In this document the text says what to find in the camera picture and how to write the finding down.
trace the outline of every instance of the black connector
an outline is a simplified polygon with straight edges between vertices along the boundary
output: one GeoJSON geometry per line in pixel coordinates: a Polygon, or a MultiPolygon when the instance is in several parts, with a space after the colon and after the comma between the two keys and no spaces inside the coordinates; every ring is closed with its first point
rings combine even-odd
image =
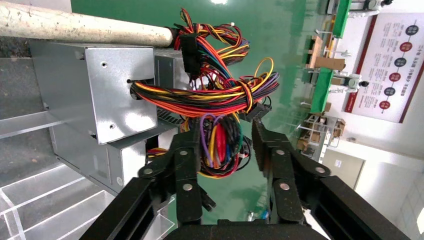
{"type": "Polygon", "coordinates": [[[200,67],[202,65],[201,55],[197,45],[197,33],[183,34],[179,36],[181,41],[182,61],[184,70],[192,80],[200,76],[200,67]]]}
{"type": "Polygon", "coordinates": [[[164,26],[164,28],[169,29],[171,31],[172,34],[172,42],[169,46],[167,46],[167,49],[173,49],[174,45],[175,45],[175,40],[177,39],[178,35],[180,35],[180,28],[175,28],[175,27],[168,27],[168,26],[164,26]]]}
{"type": "Polygon", "coordinates": [[[255,103],[255,105],[253,105],[253,108],[250,110],[249,113],[239,114],[239,117],[240,119],[250,123],[252,122],[253,118],[262,119],[267,113],[271,111],[271,109],[271,107],[265,106],[257,102],[255,103]]]}

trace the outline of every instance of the blue wire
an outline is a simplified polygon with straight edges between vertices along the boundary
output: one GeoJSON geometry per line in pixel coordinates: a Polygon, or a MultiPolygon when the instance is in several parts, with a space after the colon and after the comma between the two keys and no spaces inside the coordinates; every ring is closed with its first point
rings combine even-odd
{"type": "Polygon", "coordinates": [[[230,162],[230,145],[226,145],[226,163],[225,164],[227,164],[227,163],[229,163],[230,162]]]}

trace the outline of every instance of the green floor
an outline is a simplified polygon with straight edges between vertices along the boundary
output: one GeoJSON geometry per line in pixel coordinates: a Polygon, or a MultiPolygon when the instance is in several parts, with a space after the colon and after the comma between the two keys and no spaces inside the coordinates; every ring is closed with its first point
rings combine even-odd
{"type": "MultiPolygon", "coordinates": [[[[72,11],[156,26],[184,24],[180,8],[188,10],[195,23],[219,25],[234,22],[250,41],[249,55],[231,66],[234,76],[253,74],[264,57],[272,57],[275,71],[281,75],[279,89],[271,95],[272,112],[263,120],[273,131],[287,134],[292,143],[299,136],[296,126],[308,109],[300,102],[311,96],[311,85],[303,80],[306,53],[311,35],[321,29],[324,16],[318,14],[320,0],[71,0],[72,11]]],[[[243,124],[250,136],[251,125],[243,124]]],[[[204,211],[203,223],[216,224],[217,219],[245,221],[248,211],[258,209],[258,199],[266,190],[266,181],[258,171],[256,161],[231,177],[214,180],[199,176],[199,184],[217,203],[212,213],[204,211]]],[[[169,218],[176,221],[175,202],[169,208],[169,218]]]]}

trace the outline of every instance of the white pipe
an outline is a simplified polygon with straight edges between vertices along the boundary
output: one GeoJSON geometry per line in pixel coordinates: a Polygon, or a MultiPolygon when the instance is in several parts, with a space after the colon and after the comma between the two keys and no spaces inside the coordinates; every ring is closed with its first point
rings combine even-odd
{"type": "Polygon", "coordinates": [[[167,47],[165,27],[0,1],[0,35],[80,43],[167,47]]]}

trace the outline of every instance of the red wire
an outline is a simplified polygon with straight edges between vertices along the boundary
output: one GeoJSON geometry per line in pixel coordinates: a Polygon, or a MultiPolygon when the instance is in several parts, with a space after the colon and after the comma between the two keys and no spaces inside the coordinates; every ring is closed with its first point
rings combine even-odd
{"type": "Polygon", "coordinates": [[[218,123],[216,126],[216,150],[218,152],[220,162],[224,162],[226,157],[227,140],[225,136],[224,127],[218,123]]]}

